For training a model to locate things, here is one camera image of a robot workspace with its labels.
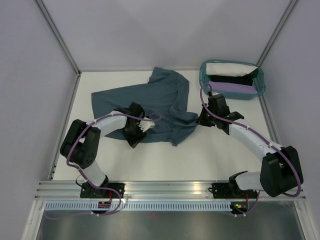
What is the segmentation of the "blue-grey t shirt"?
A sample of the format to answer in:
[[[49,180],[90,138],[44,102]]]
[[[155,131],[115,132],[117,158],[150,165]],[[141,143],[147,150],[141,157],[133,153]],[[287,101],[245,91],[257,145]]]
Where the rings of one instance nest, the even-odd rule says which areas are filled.
[[[118,87],[91,94],[94,118],[135,102],[145,115],[160,113],[162,119],[147,131],[143,143],[168,142],[177,146],[197,128],[198,114],[189,112],[190,82],[176,71],[155,67],[148,83]]]

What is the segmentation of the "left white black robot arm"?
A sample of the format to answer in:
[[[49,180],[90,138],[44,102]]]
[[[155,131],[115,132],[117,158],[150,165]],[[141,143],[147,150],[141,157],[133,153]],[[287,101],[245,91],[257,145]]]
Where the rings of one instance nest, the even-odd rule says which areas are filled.
[[[100,139],[119,130],[127,143],[135,148],[154,126],[143,108],[133,102],[129,108],[116,108],[92,121],[74,120],[60,147],[60,154],[92,187],[92,193],[104,198],[109,193],[109,179],[96,161]]]

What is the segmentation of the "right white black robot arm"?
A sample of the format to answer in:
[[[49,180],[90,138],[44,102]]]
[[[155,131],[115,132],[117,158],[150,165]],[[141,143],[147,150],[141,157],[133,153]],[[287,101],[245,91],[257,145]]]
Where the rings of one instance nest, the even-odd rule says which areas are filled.
[[[304,182],[298,151],[291,145],[284,147],[267,139],[250,126],[239,112],[231,112],[226,99],[219,93],[208,93],[202,103],[197,123],[217,127],[241,142],[261,162],[260,171],[242,171],[229,177],[228,192],[235,198],[246,191],[264,191],[270,197],[297,197]]]

